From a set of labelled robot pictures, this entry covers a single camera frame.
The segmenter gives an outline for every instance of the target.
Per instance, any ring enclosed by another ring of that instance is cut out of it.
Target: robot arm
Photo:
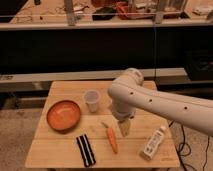
[[[108,94],[116,119],[131,117],[136,107],[213,136],[213,101],[146,89],[142,83],[142,74],[134,68],[112,82]]]

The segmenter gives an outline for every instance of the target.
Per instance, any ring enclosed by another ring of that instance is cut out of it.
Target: white bottle
[[[158,150],[159,145],[162,143],[164,139],[164,134],[166,131],[165,126],[161,126],[158,130],[154,132],[146,146],[142,151],[140,151],[140,156],[145,156],[148,159],[152,159],[155,153]]]

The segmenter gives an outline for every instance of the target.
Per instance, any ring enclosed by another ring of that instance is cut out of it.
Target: orange carrot
[[[117,142],[116,142],[116,136],[115,136],[115,132],[112,128],[110,128],[108,125],[106,125],[105,123],[102,122],[102,124],[104,125],[104,127],[106,128],[106,134],[109,140],[109,143],[112,147],[112,150],[115,154],[118,153],[118,146],[117,146]]]

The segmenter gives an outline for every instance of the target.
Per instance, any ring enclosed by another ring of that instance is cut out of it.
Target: white paper cup
[[[97,112],[99,108],[100,93],[97,90],[87,90],[84,93],[84,101],[90,112]]]

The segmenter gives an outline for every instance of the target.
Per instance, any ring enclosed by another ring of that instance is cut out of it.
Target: orange bowl
[[[80,120],[80,107],[73,101],[55,103],[47,112],[47,123],[56,131],[65,131],[76,126]]]

